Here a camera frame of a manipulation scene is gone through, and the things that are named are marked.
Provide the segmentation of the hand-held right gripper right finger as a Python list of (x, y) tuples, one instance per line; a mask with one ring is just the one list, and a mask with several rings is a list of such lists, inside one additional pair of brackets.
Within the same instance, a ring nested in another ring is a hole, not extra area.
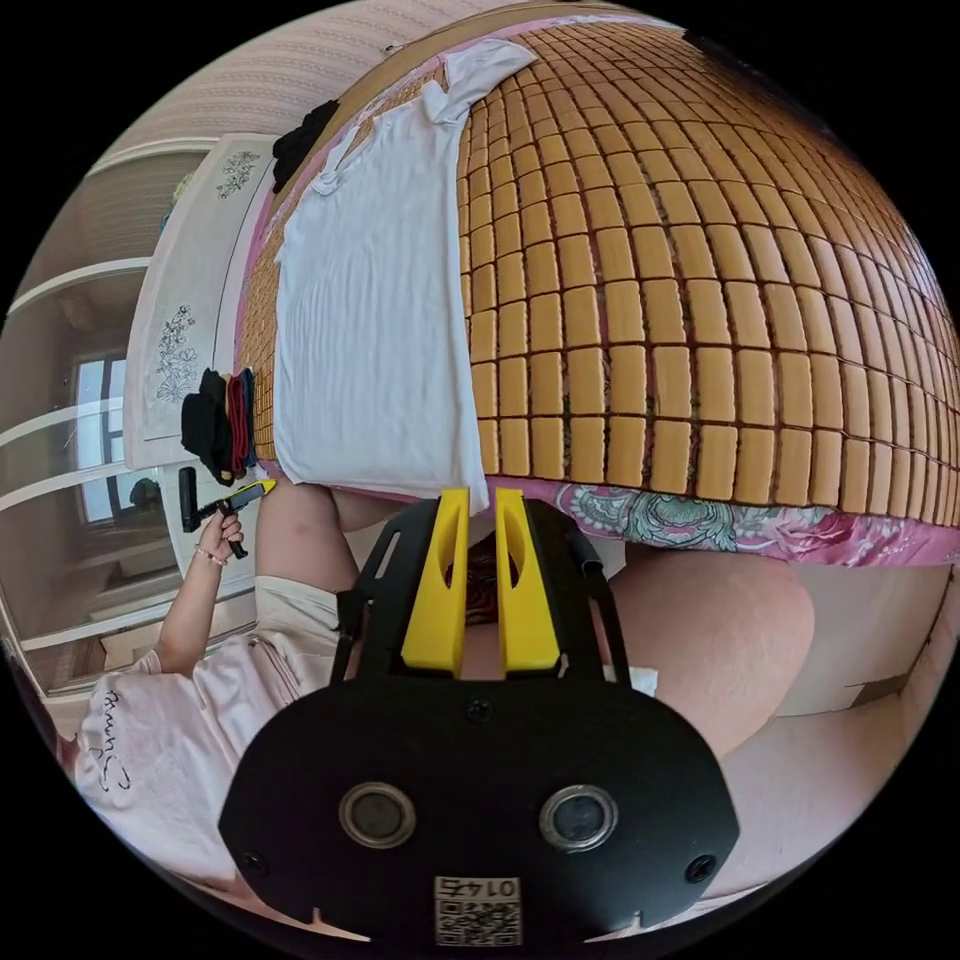
[(554, 673), (560, 648), (541, 569), (535, 524), (523, 493), (495, 499), (498, 630), (505, 673)]

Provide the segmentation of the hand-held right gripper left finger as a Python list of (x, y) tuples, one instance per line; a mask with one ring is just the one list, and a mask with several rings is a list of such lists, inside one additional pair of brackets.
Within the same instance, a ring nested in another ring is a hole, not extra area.
[(427, 551), (401, 648), (413, 671), (459, 672), (467, 600), (470, 494), (449, 489), (436, 503)]

